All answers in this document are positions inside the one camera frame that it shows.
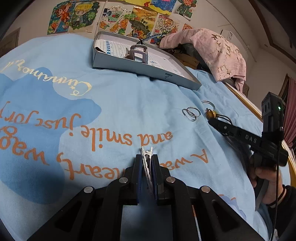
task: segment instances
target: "person's hand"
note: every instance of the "person's hand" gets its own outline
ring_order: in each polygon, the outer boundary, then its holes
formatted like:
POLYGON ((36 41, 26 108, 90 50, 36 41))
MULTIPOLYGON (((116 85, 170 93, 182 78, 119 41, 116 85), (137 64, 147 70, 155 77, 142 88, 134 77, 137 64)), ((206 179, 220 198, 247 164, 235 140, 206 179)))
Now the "person's hand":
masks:
MULTIPOLYGON (((254 168, 254 157, 251 156, 250 158, 250 163, 251 167, 249 169, 249 179, 251 181, 252 186, 255 188, 257 185, 256 178, 259 177, 261 179, 267 179, 269 181, 269 185, 266 191, 265 196, 262 199, 262 202, 264 204, 270 204, 276 200, 276 170, 273 168, 268 168, 268 167, 257 167, 256 169, 254 168)), ((278 191, 278 197, 281 195, 283 192, 283 183, 281 179, 281 172, 279 172, 279 191, 278 191)), ((281 203, 281 201, 284 199, 286 195, 286 190, 281 198, 281 200, 278 201, 278 204, 281 203)))

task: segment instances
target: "pink towel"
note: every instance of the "pink towel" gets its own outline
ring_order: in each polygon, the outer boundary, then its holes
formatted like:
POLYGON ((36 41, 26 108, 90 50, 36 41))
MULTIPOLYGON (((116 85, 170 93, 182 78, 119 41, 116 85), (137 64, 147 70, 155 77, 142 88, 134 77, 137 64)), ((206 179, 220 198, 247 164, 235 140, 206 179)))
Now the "pink towel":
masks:
POLYGON ((192 43, 206 62, 216 81, 237 78, 235 87, 242 93, 246 81, 246 61, 239 49, 222 35, 209 29, 187 29, 164 37, 161 49, 176 48, 179 44, 192 43))

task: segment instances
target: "curtain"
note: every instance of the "curtain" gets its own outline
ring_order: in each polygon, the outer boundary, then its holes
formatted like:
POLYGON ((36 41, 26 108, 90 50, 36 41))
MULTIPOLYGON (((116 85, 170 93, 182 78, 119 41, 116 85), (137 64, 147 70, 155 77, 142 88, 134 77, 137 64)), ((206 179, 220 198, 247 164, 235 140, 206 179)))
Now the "curtain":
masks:
POLYGON ((284 117, 284 139, 291 148, 296 137, 296 81, 290 78, 287 108, 284 117))

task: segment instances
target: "bracelet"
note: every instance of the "bracelet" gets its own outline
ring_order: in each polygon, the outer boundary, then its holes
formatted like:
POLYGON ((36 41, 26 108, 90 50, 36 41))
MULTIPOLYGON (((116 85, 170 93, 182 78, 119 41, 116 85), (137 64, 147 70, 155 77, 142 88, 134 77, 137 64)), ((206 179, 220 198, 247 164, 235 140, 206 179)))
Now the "bracelet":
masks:
MULTIPOLYGON (((285 193, 285 190, 286 190, 285 185, 283 185, 283 192, 282 192, 281 195, 278 197, 278 199, 277 199, 278 202, 279 202, 279 201, 281 200, 281 198, 283 197, 283 195, 284 195, 284 193, 285 193)), ((273 205, 275 205, 275 204, 276 204, 276 201, 274 201, 274 202, 272 202, 272 203, 270 203, 270 204, 266 204, 266 206, 271 207, 271 206, 273 206, 273 205)))

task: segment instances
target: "blue cloud pattern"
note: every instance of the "blue cloud pattern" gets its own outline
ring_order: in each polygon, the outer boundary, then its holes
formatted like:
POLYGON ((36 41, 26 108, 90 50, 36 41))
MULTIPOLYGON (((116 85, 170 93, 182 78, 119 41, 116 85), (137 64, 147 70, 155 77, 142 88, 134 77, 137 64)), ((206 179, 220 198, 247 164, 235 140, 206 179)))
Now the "blue cloud pattern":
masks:
MULTIPOLYGON (((47 68, 38 68, 36 71, 43 72, 47 76, 52 73, 47 68)), ((37 120, 59 120, 67 118, 69 127, 70 118, 74 113, 81 115, 75 117, 73 127, 85 125, 95 120, 101 113, 101 108, 90 99, 69 100, 59 95, 53 88, 52 81, 44 82, 42 78, 38 80, 33 74, 12 81, 4 74, 0 74, 0 109, 3 109, 0 118, 0 128, 4 126, 15 126, 17 133, 14 135, 26 143, 24 152, 36 148, 36 152, 44 151, 45 160, 49 165, 42 163, 41 159, 33 159, 32 153, 25 159, 24 155, 12 153, 15 139, 11 138, 11 144, 7 149, 0 149, 0 179, 11 190, 35 203, 49 204, 57 201, 64 189, 65 173, 60 163, 56 161, 59 151, 59 140, 61 135, 67 130, 62 127, 62 121, 57 129, 48 129, 44 126, 35 126, 37 120), (25 120, 31 111, 33 113, 27 124, 5 121, 15 111, 15 115, 21 113, 25 120)), ((6 136, 1 131, 0 138, 6 136)))
POLYGON ((247 216, 245 215, 245 213, 241 210, 241 209, 239 209, 239 207, 238 207, 238 205, 237 205, 237 200, 236 200, 236 198, 233 198, 232 200, 229 198, 229 197, 227 197, 227 196, 225 196, 225 195, 222 195, 222 196, 220 196, 220 198, 222 198, 223 200, 224 200, 224 202, 226 202, 228 205, 233 205, 233 206, 235 206, 236 207, 236 209, 239 211, 239 213, 241 214, 241 216, 242 216, 242 218, 246 221, 247 220, 247 216))

